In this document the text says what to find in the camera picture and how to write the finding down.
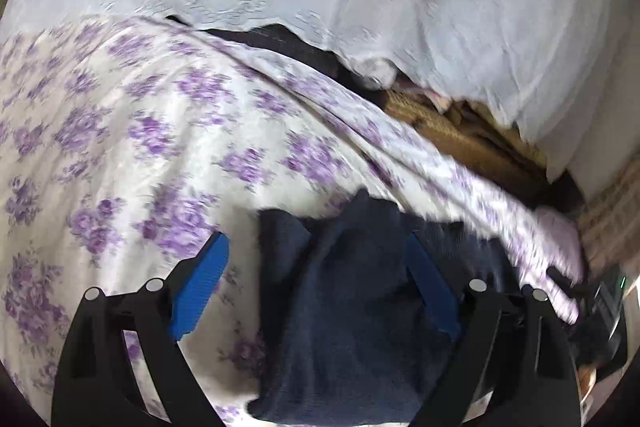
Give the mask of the navy blue knit cardigan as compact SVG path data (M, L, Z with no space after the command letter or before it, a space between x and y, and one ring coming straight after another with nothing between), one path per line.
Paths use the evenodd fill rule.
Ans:
M357 192L337 215L264 209L259 316L265 355L248 413L283 425L406 423L461 333L473 279L518 278L498 239Z

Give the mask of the brown woven mat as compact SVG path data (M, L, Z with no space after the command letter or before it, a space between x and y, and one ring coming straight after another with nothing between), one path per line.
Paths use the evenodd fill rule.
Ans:
M440 113L427 96L396 90L384 92L381 101L386 114L530 208L571 213L585 202L568 172L550 181L544 153L522 140L515 127L500 128L480 103L454 102Z

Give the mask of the purple floral white bedspread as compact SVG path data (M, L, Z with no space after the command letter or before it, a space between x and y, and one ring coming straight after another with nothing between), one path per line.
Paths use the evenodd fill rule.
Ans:
M167 20L88 16L1 43L1 361L43 419L87 288L134 291L215 232L230 261L181 343L228 425L258 389L262 208L332 215L360 188L497 237L567 322L570 260L539 218L408 124L292 58Z

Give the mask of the pink patterned cloth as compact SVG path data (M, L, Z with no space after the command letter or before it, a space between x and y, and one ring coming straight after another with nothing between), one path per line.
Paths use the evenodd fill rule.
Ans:
M417 101L422 105L434 108L436 112L442 115L452 115L460 110L458 102L451 100L451 98L446 98L446 96L437 93L433 89L423 88L405 76L398 76L392 89L407 95L411 100Z

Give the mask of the black garment under lace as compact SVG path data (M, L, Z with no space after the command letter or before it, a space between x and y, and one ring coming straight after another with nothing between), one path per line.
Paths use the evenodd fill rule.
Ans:
M330 77L342 86L355 91L382 91L383 87L370 79L351 72L330 51L323 51L303 42L292 31L279 24L262 26L248 31L230 31L205 29L209 35L236 43L246 44L251 48L265 49L285 55L301 62L317 72Z

